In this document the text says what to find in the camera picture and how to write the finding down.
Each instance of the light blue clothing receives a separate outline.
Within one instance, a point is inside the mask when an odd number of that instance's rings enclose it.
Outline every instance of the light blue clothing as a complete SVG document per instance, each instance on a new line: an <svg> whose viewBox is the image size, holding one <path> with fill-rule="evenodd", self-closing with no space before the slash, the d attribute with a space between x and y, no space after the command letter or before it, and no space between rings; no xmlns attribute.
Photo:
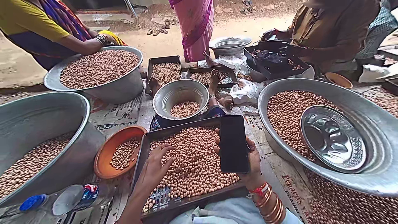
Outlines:
<svg viewBox="0 0 398 224"><path fill-rule="evenodd" d="M265 221L258 208L249 198L229 198L210 203L204 209L199 207L189 210L169 224L264 224ZM301 224L288 209L282 224Z"/></svg>

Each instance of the blue bottle cap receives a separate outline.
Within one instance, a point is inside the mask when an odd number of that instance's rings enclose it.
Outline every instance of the blue bottle cap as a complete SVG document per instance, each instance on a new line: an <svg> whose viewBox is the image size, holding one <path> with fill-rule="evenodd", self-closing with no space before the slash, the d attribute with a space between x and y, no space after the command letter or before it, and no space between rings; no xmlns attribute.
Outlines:
<svg viewBox="0 0 398 224"><path fill-rule="evenodd" d="M41 204L43 204L44 200L47 198L47 195L35 195L26 199L20 206L20 211L24 212L27 210L35 210Z"/></svg>

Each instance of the sari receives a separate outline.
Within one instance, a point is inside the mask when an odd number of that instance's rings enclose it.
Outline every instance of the sari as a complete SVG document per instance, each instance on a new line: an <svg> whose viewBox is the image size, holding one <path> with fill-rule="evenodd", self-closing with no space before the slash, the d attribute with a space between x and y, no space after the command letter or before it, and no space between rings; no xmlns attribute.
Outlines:
<svg viewBox="0 0 398 224"><path fill-rule="evenodd" d="M92 39L80 19L63 2L60 0L39 0L39 2L45 14L63 30L81 41ZM30 53L46 70L50 70L62 60L78 54L32 31L11 35L4 33L4 35L15 45Z"/></svg>
<svg viewBox="0 0 398 224"><path fill-rule="evenodd" d="M186 62L204 60L213 33L213 0L169 0L177 14Z"/></svg>

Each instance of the sandal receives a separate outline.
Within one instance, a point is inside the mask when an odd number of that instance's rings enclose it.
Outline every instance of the sandal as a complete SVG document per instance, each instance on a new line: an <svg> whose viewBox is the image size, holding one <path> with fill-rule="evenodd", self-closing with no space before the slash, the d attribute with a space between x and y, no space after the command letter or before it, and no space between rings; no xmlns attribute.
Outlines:
<svg viewBox="0 0 398 224"><path fill-rule="evenodd" d="M156 37L159 34L158 29L153 29L153 36Z"/></svg>
<svg viewBox="0 0 398 224"><path fill-rule="evenodd" d="M169 33L169 31L165 30L164 28L160 28L160 29L159 29L159 32L160 32L160 33Z"/></svg>

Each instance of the bare foot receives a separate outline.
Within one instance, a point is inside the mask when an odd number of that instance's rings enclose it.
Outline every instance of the bare foot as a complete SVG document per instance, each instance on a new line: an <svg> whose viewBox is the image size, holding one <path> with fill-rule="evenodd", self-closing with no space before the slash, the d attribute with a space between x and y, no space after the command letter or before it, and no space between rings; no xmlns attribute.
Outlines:
<svg viewBox="0 0 398 224"><path fill-rule="evenodd" d="M155 96L156 92L161 88L159 81L156 78L150 78L148 85L152 92L152 96Z"/></svg>
<svg viewBox="0 0 398 224"><path fill-rule="evenodd" d="M234 100L233 100L232 96L226 96L226 97L220 99L220 104L223 107L225 107L225 109L232 110L232 108L234 107Z"/></svg>
<svg viewBox="0 0 398 224"><path fill-rule="evenodd" d="M220 64L216 63L211 59L211 57L204 51L203 56L205 57L206 64L208 67L216 67L216 66L221 66Z"/></svg>
<svg viewBox="0 0 398 224"><path fill-rule="evenodd" d="M213 69L210 75L210 83L209 83L209 94L216 94L217 87L220 82L220 72L218 70Z"/></svg>

